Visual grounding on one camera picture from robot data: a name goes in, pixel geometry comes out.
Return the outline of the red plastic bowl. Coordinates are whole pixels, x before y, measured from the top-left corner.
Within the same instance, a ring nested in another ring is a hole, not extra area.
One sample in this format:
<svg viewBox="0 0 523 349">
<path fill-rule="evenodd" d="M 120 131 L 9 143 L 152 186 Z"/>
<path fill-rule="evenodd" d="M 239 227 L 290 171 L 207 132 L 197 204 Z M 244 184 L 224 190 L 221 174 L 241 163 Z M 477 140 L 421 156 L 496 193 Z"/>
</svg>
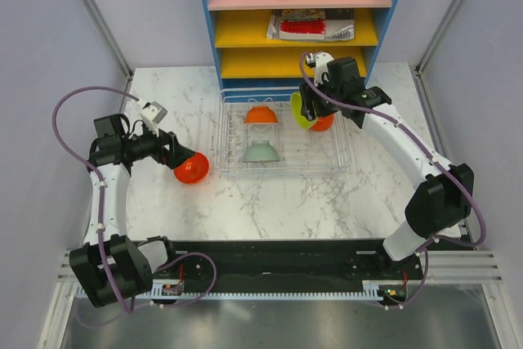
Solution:
<svg viewBox="0 0 523 349">
<path fill-rule="evenodd" d="M 310 127 L 313 132 L 325 132 L 328 131 L 334 123 L 334 115 L 331 114 L 326 117 L 319 118 L 314 125 Z"/>
</svg>

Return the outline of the lime green bowl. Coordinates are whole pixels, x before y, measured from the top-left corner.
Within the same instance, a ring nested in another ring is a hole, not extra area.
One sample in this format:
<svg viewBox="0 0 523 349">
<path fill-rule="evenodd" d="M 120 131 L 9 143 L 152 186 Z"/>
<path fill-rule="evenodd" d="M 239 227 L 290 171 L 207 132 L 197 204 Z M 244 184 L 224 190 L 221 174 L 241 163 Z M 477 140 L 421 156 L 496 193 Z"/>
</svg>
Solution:
<svg viewBox="0 0 523 349">
<path fill-rule="evenodd" d="M 290 103 L 290 108 L 291 108 L 293 117 L 300 128 L 310 129 L 310 127 L 312 125 L 314 125 L 315 122 L 320 118 L 320 116 L 317 113 L 315 103 L 314 103 L 314 107 L 315 107 L 315 119 L 314 120 L 306 120 L 301 115 L 300 109 L 302 107 L 302 94 L 300 92 L 294 92 L 290 96 L 289 103 Z"/>
</svg>

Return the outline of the orange bowl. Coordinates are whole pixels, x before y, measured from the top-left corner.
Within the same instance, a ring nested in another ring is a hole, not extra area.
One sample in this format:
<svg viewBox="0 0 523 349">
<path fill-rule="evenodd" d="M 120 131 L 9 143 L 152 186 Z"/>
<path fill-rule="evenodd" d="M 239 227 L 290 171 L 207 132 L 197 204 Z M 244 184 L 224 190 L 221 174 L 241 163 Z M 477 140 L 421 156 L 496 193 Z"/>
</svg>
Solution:
<svg viewBox="0 0 523 349">
<path fill-rule="evenodd" d="M 277 115 L 267 105 L 253 106 L 244 117 L 246 124 L 274 124 L 278 122 Z"/>
<path fill-rule="evenodd" d="M 181 166 L 173 170 L 175 178 L 183 184 L 193 185 L 201 182 L 208 175 L 210 163 L 208 158 L 196 152 L 193 157 L 187 159 Z"/>
</svg>

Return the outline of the clear wire dish rack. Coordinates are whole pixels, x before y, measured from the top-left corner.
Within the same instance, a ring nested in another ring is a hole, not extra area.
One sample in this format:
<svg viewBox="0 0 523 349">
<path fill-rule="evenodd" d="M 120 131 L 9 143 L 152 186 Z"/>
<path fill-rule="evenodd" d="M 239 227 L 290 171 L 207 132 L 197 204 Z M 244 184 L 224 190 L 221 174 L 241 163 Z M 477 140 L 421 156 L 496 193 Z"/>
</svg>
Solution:
<svg viewBox="0 0 523 349">
<path fill-rule="evenodd" d="M 291 87 L 227 88 L 221 91 L 216 167 L 228 177 L 311 177 L 334 175 L 351 166 L 351 149 L 345 119 L 336 114 L 333 125 L 316 132 L 295 121 Z M 266 106 L 276 123 L 247 124 L 249 110 Z M 253 143 L 268 141 L 279 154 L 277 162 L 247 163 L 244 153 Z"/>
</svg>

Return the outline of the pale green bowl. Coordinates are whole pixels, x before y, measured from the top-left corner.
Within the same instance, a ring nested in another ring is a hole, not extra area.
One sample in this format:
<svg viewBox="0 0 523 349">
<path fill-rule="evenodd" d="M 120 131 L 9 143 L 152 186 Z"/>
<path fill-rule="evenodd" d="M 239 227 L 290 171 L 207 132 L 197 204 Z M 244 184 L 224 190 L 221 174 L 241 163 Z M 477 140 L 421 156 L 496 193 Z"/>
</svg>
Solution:
<svg viewBox="0 0 523 349">
<path fill-rule="evenodd" d="M 244 163 L 279 162 L 280 156 L 269 141 L 254 141 L 244 151 L 242 161 Z"/>
</svg>

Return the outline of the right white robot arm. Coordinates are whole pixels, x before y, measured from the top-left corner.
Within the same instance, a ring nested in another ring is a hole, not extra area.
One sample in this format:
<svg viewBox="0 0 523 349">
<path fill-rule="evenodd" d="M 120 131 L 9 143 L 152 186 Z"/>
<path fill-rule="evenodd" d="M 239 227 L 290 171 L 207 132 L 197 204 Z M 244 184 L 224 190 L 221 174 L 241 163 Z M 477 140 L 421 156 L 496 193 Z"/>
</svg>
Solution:
<svg viewBox="0 0 523 349">
<path fill-rule="evenodd" d="M 412 184 L 405 222 L 383 240 L 384 252 L 374 258 L 375 271 L 393 278 L 403 270 L 404 259 L 470 216 L 474 173 L 424 142 L 380 87 L 366 87 L 354 58 L 305 52 L 299 68 L 314 72 L 300 86 L 300 116 L 308 122 L 336 113 L 350 119 L 386 150 Z"/>
</svg>

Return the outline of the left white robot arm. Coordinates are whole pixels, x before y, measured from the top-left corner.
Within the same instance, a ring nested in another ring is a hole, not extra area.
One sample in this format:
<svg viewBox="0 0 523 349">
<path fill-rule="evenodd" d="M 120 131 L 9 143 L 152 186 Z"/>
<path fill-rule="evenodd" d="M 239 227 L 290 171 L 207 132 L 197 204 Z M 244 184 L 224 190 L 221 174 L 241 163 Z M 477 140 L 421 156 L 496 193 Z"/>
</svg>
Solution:
<svg viewBox="0 0 523 349">
<path fill-rule="evenodd" d="M 179 143 L 173 132 L 143 128 L 132 135 L 129 120 L 112 114 L 94 122 L 97 137 L 87 167 L 92 181 L 92 211 L 83 245 L 71 251 L 69 264 L 83 292 L 95 307 L 108 306 L 150 291 L 153 274 L 173 277 L 179 258 L 164 236 L 140 244 L 127 235 L 127 189 L 132 165 L 151 158 L 179 168 L 195 152 Z"/>
</svg>

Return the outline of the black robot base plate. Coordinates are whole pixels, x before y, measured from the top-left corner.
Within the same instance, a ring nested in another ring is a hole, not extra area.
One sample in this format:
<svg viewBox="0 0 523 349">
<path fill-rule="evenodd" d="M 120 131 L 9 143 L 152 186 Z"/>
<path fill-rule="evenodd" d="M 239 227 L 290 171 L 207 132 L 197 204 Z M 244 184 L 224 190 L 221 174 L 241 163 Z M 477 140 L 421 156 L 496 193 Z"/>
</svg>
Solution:
<svg viewBox="0 0 523 349">
<path fill-rule="evenodd" d="M 402 283 L 422 278 L 421 262 L 391 261 L 381 239 L 172 241 L 174 260 L 155 280 L 181 279 L 190 292 L 356 291 L 364 281 Z"/>
</svg>

